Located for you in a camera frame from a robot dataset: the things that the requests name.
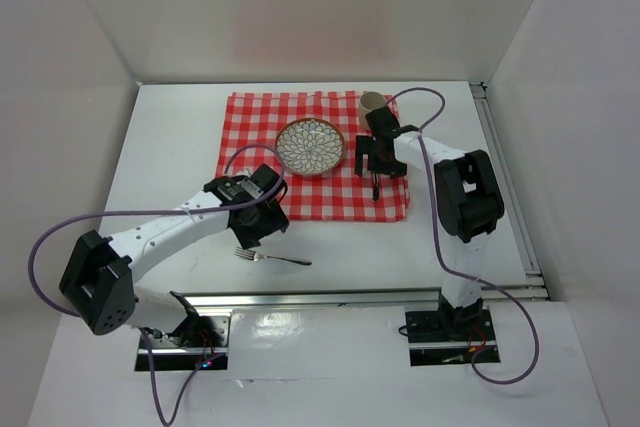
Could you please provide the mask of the brown paper cup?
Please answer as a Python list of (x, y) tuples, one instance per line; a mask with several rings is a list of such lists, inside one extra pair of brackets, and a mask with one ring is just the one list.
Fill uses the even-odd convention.
[(379, 93), (374, 91), (366, 91), (364, 92), (358, 101), (358, 120), (359, 125), (365, 131), (369, 130), (369, 125), (366, 119), (366, 116), (386, 105), (387, 98)]

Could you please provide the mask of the silver fork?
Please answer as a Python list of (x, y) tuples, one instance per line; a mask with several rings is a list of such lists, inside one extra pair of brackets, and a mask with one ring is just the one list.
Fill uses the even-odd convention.
[(234, 250), (234, 255), (243, 260), (252, 262), (258, 262), (261, 260), (275, 260), (305, 267), (312, 265), (312, 262), (310, 260), (262, 254), (251, 249), (236, 248)]

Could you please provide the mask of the silver table knife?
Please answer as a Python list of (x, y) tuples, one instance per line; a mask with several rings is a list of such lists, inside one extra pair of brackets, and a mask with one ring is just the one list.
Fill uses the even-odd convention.
[(373, 202), (378, 202), (380, 199), (380, 178), (377, 172), (373, 172), (373, 193), (372, 200)]

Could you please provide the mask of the patterned plate brown rim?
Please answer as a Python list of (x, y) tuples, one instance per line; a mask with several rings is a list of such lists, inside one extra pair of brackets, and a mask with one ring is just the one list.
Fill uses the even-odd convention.
[(275, 138), (275, 148), (286, 169), (300, 176), (323, 175), (346, 155), (346, 140), (331, 122), (301, 118), (286, 124)]

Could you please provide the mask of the red white checkered cloth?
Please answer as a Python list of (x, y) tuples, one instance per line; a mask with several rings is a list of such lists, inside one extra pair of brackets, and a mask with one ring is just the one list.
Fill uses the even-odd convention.
[(406, 177), (379, 178), (380, 198), (373, 200), (373, 176), (354, 174), (356, 137), (363, 135), (358, 119), (360, 91), (285, 93), (235, 92), (227, 99), (218, 164), (224, 173), (232, 154), (248, 144), (273, 145), (278, 132), (301, 118), (320, 118), (342, 132), (347, 146), (344, 160), (324, 175), (303, 177), (288, 172), (288, 192), (281, 202), (291, 221), (395, 222), (406, 217), (410, 205)]

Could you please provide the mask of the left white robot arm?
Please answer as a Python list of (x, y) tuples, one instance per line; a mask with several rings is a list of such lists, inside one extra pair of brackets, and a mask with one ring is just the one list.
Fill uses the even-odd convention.
[(140, 286), (163, 261), (199, 240), (230, 230), (244, 249), (289, 226), (279, 203), (288, 186), (266, 164), (250, 175), (222, 176), (205, 184), (172, 216), (156, 217), (103, 237), (83, 234), (74, 246), (59, 290), (96, 336), (129, 325), (184, 346), (212, 332), (186, 298)]

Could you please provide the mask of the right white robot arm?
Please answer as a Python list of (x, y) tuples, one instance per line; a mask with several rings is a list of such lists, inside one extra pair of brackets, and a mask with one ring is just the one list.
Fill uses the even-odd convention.
[(356, 137), (354, 172), (373, 174), (373, 199), (380, 198), (379, 177), (407, 174), (410, 165), (427, 174), (436, 235), (451, 239), (453, 259), (446, 263), (437, 309), (416, 314), (400, 332), (412, 342), (461, 341), (480, 325), (483, 300), (480, 279), (485, 252), (504, 201), (487, 152), (447, 146), (416, 126), (402, 126), (388, 107), (361, 118), (369, 131)]

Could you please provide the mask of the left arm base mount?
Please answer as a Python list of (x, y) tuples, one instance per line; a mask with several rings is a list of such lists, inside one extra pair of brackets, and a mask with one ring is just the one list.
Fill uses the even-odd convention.
[(169, 335), (146, 330), (156, 372), (188, 372), (202, 363), (202, 371), (228, 368), (231, 312), (210, 310), (200, 314), (190, 332)]

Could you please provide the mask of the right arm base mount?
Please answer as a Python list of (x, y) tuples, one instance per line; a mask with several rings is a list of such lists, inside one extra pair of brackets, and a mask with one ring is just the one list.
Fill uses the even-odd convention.
[(407, 339), (412, 367), (470, 364), (475, 354), (478, 364), (500, 362), (488, 309), (477, 320), (453, 329), (441, 327), (435, 311), (409, 311), (398, 334)]

